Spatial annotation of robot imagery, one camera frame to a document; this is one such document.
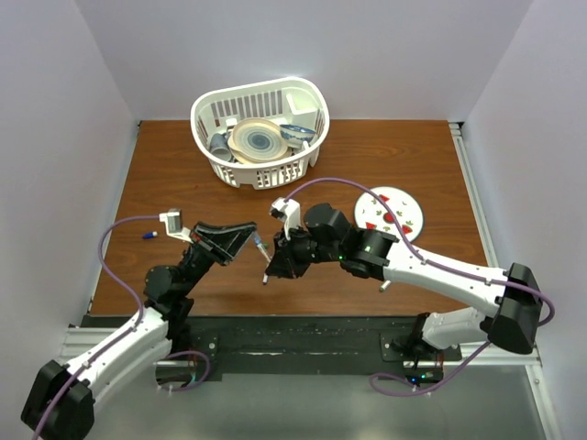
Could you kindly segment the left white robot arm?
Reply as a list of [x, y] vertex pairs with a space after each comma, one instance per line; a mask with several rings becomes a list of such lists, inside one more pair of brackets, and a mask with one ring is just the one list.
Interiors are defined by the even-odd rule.
[[175, 265], [155, 266], [138, 295], [119, 284], [137, 303], [137, 311], [116, 331], [82, 354], [61, 364], [51, 360], [40, 368], [21, 413], [35, 439], [84, 439], [98, 409], [147, 367], [162, 359], [183, 358], [190, 337], [183, 332], [194, 304], [189, 294], [214, 265], [232, 262], [257, 234], [253, 222], [183, 226], [181, 213], [156, 215], [167, 237], [186, 243]]

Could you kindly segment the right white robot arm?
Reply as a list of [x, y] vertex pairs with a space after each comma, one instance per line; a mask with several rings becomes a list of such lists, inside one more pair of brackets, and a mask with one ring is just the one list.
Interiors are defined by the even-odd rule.
[[533, 351], [545, 301], [528, 267], [501, 270], [442, 257], [392, 234], [357, 228], [328, 203], [303, 212], [298, 202], [279, 198], [270, 214], [282, 221], [282, 230], [273, 238], [266, 277], [298, 279], [313, 264], [337, 262], [357, 278], [415, 285], [464, 303], [455, 312], [419, 316], [398, 344], [415, 358], [481, 341], [520, 355]]

